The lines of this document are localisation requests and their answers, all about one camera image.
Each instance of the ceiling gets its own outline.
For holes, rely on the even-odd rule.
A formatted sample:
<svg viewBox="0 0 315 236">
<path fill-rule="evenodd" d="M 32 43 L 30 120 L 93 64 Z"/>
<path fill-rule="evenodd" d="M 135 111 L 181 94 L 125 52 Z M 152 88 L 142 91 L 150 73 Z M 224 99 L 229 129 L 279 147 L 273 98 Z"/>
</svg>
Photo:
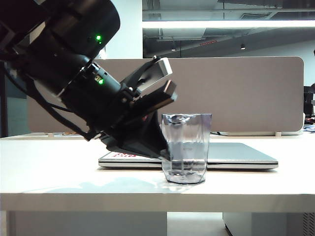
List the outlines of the ceiling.
<svg viewBox="0 0 315 236">
<path fill-rule="evenodd" d="M 143 21 L 192 20 L 309 20 L 315 19 L 314 0 L 142 0 Z M 215 56 L 230 54 L 226 48 L 247 50 L 273 47 L 292 41 L 315 39 L 314 29 L 143 29 L 143 57 L 184 57 L 212 47 Z"/>
</svg>

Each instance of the gray desk divider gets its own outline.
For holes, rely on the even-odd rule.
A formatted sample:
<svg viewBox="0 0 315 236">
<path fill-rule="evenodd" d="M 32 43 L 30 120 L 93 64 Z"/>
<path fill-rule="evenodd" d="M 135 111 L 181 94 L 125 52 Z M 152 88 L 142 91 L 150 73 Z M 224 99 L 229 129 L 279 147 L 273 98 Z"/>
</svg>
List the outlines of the gray desk divider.
<svg viewBox="0 0 315 236">
<path fill-rule="evenodd" d="M 212 130 L 231 133 L 291 132 L 303 126 L 304 64 L 299 57 L 169 60 L 173 74 L 168 79 L 177 84 L 178 99 L 160 109 L 160 114 L 212 113 Z M 96 61 L 121 81 L 148 59 Z M 44 88 L 40 90 L 47 100 L 60 104 Z M 32 132 L 69 131 L 31 98 L 28 98 L 28 113 Z M 61 114 L 80 127 L 85 126 L 75 115 Z"/>
</svg>

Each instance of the transparent cup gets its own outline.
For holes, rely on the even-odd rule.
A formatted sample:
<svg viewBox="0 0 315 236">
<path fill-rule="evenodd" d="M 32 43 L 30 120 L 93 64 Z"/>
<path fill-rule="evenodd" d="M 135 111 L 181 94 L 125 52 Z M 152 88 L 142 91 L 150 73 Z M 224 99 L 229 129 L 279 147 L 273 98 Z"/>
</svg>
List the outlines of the transparent cup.
<svg viewBox="0 0 315 236">
<path fill-rule="evenodd" d="M 206 179 L 211 114 L 163 114 L 162 132 L 170 160 L 162 161 L 169 182 L 201 183 Z"/>
</svg>

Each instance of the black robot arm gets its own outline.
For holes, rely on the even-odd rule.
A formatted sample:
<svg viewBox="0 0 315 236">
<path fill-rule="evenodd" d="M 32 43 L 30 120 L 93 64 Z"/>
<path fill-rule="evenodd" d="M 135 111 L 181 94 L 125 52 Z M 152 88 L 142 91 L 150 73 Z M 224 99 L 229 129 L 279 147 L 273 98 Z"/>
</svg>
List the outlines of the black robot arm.
<svg viewBox="0 0 315 236">
<path fill-rule="evenodd" d="M 157 109 L 176 99 L 176 86 L 166 81 L 141 96 L 142 90 L 172 73 L 168 60 L 153 58 L 120 83 L 93 61 L 120 27 L 111 1 L 46 0 L 39 5 L 33 0 L 11 0 L 1 8 L 0 60 L 17 70 L 28 95 L 49 114 L 87 140 L 100 138 L 109 150 L 168 156 Z M 28 47 L 20 47 L 20 41 L 43 22 L 41 34 Z M 63 118 L 41 96 L 34 81 L 83 118 L 89 132 Z"/>
</svg>

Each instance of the white desk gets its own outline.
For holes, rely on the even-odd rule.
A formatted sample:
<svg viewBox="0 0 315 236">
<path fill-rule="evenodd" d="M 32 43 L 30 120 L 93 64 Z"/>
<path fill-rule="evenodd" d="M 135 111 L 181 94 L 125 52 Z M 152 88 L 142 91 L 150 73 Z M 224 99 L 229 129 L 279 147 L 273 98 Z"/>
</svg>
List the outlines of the white desk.
<svg viewBox="0 0 315 236">
<path fill-rule="evenodd" d="M 279 161 L 269 172 L 209 171 L 198 185 L 168 183 L 161 170 L 103 170 L 98 140 L 0 140 L 1 210 L 99 212 L 315 212 L 314 134 L 213 136 Z"/>
</svg>

